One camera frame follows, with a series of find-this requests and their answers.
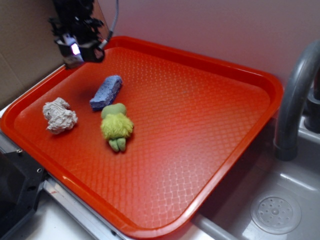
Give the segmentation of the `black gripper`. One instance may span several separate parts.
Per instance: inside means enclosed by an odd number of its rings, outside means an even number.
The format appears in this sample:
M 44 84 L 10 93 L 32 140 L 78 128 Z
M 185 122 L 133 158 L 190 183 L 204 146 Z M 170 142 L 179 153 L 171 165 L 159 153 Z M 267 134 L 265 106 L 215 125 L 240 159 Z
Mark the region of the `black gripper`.
M 105 58 L 99 28 L 104 23 L 92 17 L 93 0 L 54 0 L 57 17 L 49 18 L 52 34 L 66 69 L 83 63 L 101 63 Z

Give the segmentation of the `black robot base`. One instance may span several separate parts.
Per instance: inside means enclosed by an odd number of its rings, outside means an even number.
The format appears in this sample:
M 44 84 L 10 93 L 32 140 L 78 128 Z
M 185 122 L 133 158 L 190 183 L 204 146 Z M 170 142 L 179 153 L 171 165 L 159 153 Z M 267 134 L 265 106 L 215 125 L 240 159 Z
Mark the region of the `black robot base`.
M 0 238 L 7 240 L 37 211 L 45 169 L 22 151 L 0 154 Z

